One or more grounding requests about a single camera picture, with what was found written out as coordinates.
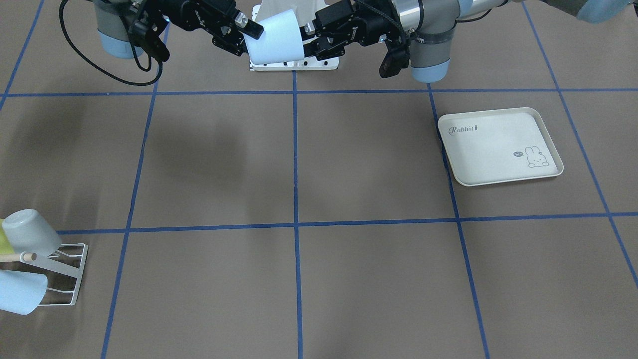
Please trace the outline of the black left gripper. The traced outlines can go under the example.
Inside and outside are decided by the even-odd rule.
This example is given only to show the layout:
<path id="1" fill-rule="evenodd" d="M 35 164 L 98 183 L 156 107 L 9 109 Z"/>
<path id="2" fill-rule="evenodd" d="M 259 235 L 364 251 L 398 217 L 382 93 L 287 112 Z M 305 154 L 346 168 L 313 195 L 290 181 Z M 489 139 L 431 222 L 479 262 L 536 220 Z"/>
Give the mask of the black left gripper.
<path id="1" fill-rule="evenodd" d="M 317 11 L 310 23 L 300 27 L 305 56 L 326 60 L 344 55 L 345 47 L 358 43 L 405 43 L 403 27 L 389 0 L 339 0 Z"/>

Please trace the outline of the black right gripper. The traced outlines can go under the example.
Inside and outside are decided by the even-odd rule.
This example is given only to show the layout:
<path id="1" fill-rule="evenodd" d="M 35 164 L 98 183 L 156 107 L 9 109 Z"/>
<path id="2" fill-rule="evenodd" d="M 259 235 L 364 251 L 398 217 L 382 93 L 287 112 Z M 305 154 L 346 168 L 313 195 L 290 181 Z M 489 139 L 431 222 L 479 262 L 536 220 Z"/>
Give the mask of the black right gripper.
<path id="1" fill-rule="evenodd" d="M 237 17 L 241 12 L 234 0 L 148 0 L 146 7 L 158 10 L 180 29 L 204 30 L 212 37 L 214 46 L 234 55 L 248 52 L 244 35 L 260 39 L 264 33 L 259 23 Z"/>

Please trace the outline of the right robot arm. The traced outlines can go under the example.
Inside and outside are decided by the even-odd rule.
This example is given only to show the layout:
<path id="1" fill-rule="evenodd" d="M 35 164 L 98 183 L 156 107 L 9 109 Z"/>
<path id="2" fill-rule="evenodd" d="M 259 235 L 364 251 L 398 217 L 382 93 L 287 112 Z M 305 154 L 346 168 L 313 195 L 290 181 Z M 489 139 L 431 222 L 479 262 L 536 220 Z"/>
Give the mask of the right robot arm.
<path id="1" fill-rule="evenodd" d="M 260 39 L 264 27 L 236 7 L 234 0 L 94 0 L 98 31 L 141 48 L 161 63 L 169 50 L 161 34 L 169 23 L 185 31 L 203 30 L 212 45 L 230 54 L 248 52 L 246 39 Z"/>

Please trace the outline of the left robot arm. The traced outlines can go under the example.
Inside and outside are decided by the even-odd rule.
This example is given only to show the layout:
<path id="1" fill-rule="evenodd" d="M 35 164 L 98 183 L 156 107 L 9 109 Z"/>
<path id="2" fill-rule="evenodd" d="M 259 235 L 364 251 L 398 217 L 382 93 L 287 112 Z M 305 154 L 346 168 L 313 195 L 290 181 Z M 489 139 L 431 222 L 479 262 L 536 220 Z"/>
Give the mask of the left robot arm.
<path id="1" fill-rule="evenodd" d="M 316 12 L 300 28 L 305 56 L 327 60 L 344 55 L 352 43 L 385 43 L 380 77 L 410 68 L 421 83 L 447 74 L 459 23 L 481 19 L 505 0 L 340 0 Z"/>

